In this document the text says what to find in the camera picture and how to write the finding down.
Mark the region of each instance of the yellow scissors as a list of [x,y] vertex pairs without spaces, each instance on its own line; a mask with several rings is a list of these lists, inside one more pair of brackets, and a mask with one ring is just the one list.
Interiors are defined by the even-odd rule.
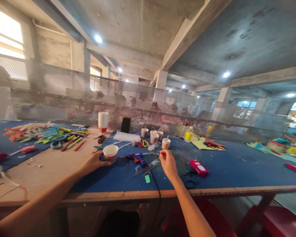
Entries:
[[141,140],[141,142],[138,144],[138,147],[148,147],[149,143],[145,140]]

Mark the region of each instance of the black phone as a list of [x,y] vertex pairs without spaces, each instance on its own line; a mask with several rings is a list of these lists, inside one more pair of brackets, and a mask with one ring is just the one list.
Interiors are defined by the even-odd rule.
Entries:
[[123,118],[121,132],[129,133],[130,125],[131,125],[131,119]]

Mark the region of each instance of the blue table surface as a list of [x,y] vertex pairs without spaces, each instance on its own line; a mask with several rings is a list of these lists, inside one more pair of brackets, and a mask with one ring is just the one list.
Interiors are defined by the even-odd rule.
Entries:
[[[35,145],[36,149],[30,153],[18,153],[13,156],[8,156],[3,162],[0,163],[2,166],[3,171],[6,171],[21,162],[29,159],[30,157],[33,157],[37,155],[38,153],[46,150],[47,148],[50,147],[50,143],[43,144],[43,143],[38,143],[34,144],[34,142],[37,141],[37,139],[32,139],[28,142],[21,143],[20,141],[12,142],[9,140],[9,136],[3,136],[4,133],[7,131],[4,130],[5,128],[13,128],[19,125],[25,125],[28,123],[39,123],[37,121],[29,121],[29,120],[22,120],[22,121],[0,121],[0,152],[7,153],[8,155],[16,152],[23,147],[29,146],[29,145]],[[65,126],[66,128],[71,128],[71,129],[76,129],[77,127],[72,127],[72,126]]]
[[[219,141],[226,146],[227,151],[199,150],[192,143],[171,137],[170,150],[175,157],[179,175],[187,172],[186,162],[197,159],[209,170],[207,178],[197,175],[192,177],[182,176],[184,182],[193,180],[196,189],[204,188],[231,188],[231,187],[259,187],[296,185],[296,172],[284,167],[284,164],[295,163],[285,161],[281,158],[266,154],[246,144]],[[108,138],[104,145],[116,142]],[[102,167],[82,178],[71,192],[113,192],[113,191],[141,191],[157,190],[157,187],[150,176],[150,183],[146,183],[143,173],[125,181],[136,173],[134,161],[127,161],[120,157],[138,153],[142,150],[139,147],[124,147],[119,150],[116,162],[109,167]],[[145,155],[145,160],[150,163],[157,156]],[[166,177],[161,166],[152,169],[157,185],[161,190],[173,189],[172,184]]]

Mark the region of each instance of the ceiling light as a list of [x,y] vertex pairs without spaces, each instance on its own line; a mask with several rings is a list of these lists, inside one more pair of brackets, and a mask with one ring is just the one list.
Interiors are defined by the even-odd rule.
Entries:
[[102,38],[101,36],[99,36],[98,34],[95,35],[95,41],[97,41],[98,43],[102,43]]
[[230,72],[226,71],[224,74],[223,74],[223,77],[229,77],[230,76]]

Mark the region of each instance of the wooden table edge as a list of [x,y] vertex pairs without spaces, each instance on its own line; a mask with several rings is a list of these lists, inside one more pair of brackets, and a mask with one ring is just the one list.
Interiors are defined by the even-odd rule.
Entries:
[[[160,190],[162,198],[176,197],[175,190]],[[209,189],[190,189],[191,196],[202,196],[205,198],[224,198],[224,197],[245,197],[266,194],[296,193],[296,185],[285,186],[262,186],[248,188],[209,188]],[[98,192],[98,193],[68,193],[61,204],[86,203],[86,202],[110,202],[127,200],[144,200],[159,198],[157,190],[147,191],[126,191],[126,192]],[[0,202],[0,207],[22,206],[28,200],[16,202]]]

